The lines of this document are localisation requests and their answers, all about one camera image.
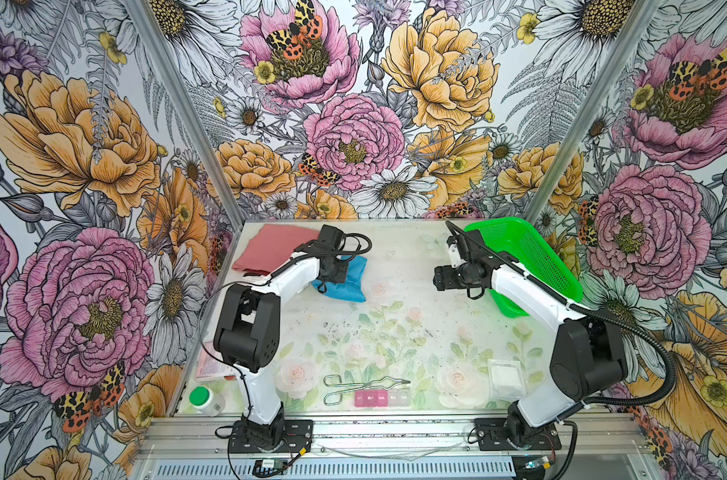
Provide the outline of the green plastic basket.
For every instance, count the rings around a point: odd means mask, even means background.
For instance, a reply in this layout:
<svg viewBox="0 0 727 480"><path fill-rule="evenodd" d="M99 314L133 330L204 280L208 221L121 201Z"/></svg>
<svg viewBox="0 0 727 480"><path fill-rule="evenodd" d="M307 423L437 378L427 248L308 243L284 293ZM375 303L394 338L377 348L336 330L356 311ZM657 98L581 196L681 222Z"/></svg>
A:
<svg viewBox="0 0 727 480"><path fill-rule="evenodd" d="M485 245L497 253L507 252L517 258L531 275L546 283L563 297L574 302L583 299L583 288L563 260L551 249L535 228L516 217L489 219L465 227L465 232L478 231ZM522 303L511 299L497 290L487 289L502 314L510 318L530 316ZM533 316L541 325L557 331L559 312Z"/></svg>

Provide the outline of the blue t-shirt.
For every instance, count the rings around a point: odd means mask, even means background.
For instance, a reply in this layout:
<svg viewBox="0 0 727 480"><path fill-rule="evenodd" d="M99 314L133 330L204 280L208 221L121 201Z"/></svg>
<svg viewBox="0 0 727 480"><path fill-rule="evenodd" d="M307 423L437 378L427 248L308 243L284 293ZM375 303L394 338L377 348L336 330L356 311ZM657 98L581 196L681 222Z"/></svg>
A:
<svg viewBox="0 0 727 480"><path fill-rule="evenodd" d="M323 284L321 281L315 280L311 285L316 291L328 298L346 302L365 303L367 298L365 298L365 294L363 294L361 288L365 268L367 268L367 258L358 256L349 262L343 283Z"/></svg>

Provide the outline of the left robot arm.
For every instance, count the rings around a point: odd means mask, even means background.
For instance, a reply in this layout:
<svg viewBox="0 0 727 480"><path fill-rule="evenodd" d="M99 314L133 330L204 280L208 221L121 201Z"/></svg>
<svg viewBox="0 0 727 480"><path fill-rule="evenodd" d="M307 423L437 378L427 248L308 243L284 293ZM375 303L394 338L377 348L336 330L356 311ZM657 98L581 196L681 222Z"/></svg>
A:
<svg viewBox="0 0 727 480"><path fill-rule="evenodd" d="M273 451L286 434L284 406L268 372L279 348L281 308L314 282L322 288L343 284L349 264L369 250L367 236L323 225L317 238L295 247L261 280L226 288L212 344L238 376L245 406L235 435L244 444Z"/></svg>

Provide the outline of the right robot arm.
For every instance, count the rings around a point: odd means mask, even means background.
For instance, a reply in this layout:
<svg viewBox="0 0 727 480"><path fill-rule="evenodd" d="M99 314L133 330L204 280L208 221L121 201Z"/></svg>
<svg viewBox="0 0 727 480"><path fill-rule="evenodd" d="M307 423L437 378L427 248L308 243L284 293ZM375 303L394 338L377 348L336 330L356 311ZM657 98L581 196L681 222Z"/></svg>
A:
<svg viewBox="0 0 727 480"><path fill-rule="evenodd" d="M511 445L529 446L627 376L621 328L553 290L511 254L487 248L477 231L449 237L447 253L451 263L437 266L433 275L437 290L493 290L555 334L545 379L507 409L505 436Z"/></svg>

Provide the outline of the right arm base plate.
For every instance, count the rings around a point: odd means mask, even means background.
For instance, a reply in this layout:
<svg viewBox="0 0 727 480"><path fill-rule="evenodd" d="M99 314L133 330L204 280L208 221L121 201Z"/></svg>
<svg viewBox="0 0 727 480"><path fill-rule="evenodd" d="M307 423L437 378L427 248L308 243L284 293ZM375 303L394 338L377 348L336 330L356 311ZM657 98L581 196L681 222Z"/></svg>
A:
<svg viewBox="0 0 727 480"><path fill-rule="evenodd" d="M531 427L523 420L481 417L473 420L473 430L481 451L561 450L555 424Z"/></svg>

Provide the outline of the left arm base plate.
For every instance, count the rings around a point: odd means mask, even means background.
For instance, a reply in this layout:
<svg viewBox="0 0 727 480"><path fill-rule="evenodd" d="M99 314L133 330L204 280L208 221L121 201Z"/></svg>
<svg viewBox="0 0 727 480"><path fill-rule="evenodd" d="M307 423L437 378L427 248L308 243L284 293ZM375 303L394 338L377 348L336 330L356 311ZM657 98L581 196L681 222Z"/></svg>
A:
<svg viewBox="0 0 727 480"><path fill-rule="evenodd" d="M269 425L239 420L227 436L229 454L288 453L311 450L314 422L278 418Z"/></svg>

